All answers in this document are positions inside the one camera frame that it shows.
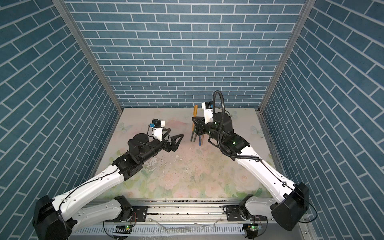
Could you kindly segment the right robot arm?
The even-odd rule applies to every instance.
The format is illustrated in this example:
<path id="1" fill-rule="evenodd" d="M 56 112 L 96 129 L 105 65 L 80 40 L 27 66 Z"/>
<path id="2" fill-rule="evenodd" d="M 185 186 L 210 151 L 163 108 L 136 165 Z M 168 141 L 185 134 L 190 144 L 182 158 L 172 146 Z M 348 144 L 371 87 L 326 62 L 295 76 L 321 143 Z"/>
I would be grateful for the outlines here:
<path id="1" fill-rule="evenodd" d="M 283 229 L 292 231 L 313 205 L 310 189 L 304 183 L 296 184 L 271 167 L 254 150 L 248 141 L 235 133 L 230 115 L 225 110 L 221 91 L 213 93 L 213 99 L 202 103 L 203 117 L 193 117 L 198 136 L 208 135 L 208 141 L 216 140 L 215 147 L 226 157 L 249 171 L 271 194 L 271 202 L 246 196 L 239 204 L 240 215 L 246 220 L 258 216 L 274 219 Z"/>

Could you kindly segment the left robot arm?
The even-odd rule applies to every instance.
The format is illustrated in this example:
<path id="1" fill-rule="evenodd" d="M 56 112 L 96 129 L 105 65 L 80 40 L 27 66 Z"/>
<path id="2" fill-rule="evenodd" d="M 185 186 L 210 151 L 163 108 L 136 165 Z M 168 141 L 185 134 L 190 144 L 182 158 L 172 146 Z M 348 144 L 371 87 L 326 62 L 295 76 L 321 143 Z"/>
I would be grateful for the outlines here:
<path id="1" fill-rule="evenodd" d="M 100 174 L 66 193 L 53 198 L 40 198 L 36 202 L 32 221 L 38 239 L 67 240 L 73 232 L 100 222 L 132 223 L 136 215 L 124 196 L 91 207 L 87 204 L 133 177 L 143 169 L 147 160 L 159 152 L 175 152 L 184 135 L 171 137 L 170 131 L 162 128 L 161 134 L 152 140 L 147 133 L 136 134 L 128 141 L 128 151 Z"/>

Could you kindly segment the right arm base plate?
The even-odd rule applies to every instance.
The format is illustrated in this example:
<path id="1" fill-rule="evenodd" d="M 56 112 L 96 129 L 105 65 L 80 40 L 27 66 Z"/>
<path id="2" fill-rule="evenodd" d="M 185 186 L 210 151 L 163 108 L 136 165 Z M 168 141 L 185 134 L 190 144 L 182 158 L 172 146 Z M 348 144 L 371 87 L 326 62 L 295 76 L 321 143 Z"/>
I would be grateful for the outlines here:
<path id="1" fill-rule="evenodd" d="M 222 207 L 228 222 L 239 222 L 239 221 L 245 221 L 245 222 L 251 222 L 253 220 L 255 221 L 266 221 L 267 217 L 256 215 L 251 215 L 245 207 L 240 207 L 239 205 L 224 205 Z"/>

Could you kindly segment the dark yellow pen cap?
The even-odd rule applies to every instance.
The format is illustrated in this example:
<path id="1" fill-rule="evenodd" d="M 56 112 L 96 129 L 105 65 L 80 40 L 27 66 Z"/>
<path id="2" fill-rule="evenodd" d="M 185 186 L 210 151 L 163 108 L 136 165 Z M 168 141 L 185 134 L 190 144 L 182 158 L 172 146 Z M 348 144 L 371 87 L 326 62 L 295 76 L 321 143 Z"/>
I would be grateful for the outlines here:
<path id="1" fill-rule="evenodd" d="M 194 106 L 194 111 L 193 111 L 193 117 L 197 116 L 197 112 L 198 112 L 198 105 L 195 105 Z"/>

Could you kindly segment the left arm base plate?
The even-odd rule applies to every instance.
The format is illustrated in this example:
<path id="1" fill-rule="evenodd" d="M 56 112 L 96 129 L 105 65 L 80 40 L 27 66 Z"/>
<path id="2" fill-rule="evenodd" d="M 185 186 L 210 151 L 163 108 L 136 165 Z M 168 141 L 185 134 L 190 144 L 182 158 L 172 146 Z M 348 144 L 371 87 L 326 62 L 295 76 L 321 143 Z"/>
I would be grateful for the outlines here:
<path id="1" fill-rule="evenodd" d="M 107 223 L 119 222 L 145 222 L 148 213 L 147 206 L 132 206 L 129 210 L 122 210 L 122 212 L 112 220 L 106 220 Z"/>

